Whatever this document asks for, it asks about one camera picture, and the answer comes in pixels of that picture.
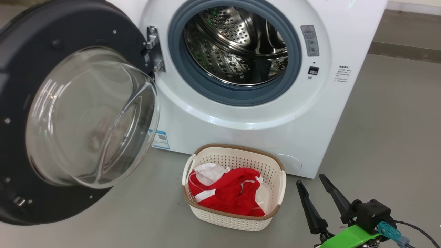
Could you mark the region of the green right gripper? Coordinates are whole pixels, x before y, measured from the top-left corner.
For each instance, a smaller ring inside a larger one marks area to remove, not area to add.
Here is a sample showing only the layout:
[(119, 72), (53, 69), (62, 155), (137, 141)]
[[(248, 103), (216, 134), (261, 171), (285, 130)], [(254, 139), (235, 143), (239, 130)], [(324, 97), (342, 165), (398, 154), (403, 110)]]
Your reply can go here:
[[(380, 233), (378, 232), (374, 232), (374, 234), (369, 234), (358, 225), (355, 225), (355, 215), (352, 211), (351, 203), (328, 179), (325, 174), (320, 173), (319, 179), (321, 180), (326, 192), (332, 196), (332, 199), (340, 212), (340, 219), (342, 223), (351, 226), (338, 233), (337, 235), (331, 237), (330, 239), (326, 240), (320, 245), (320, 248), (356, 248), (371, 239), (375, 239), (377, 236), (380, 235)], [(315, 206), (309, 198), (309, 192), (307, 191), (301, 180), (297, 180), (296, 187), (299, 192), (299, 197), (302, 203), (305, 217), (307, 219), (310, 233), (314, 235), (327, 233), (327, 227), (329, 225), (326, 220), (321, 218), (320, 214), (316, 210)]]

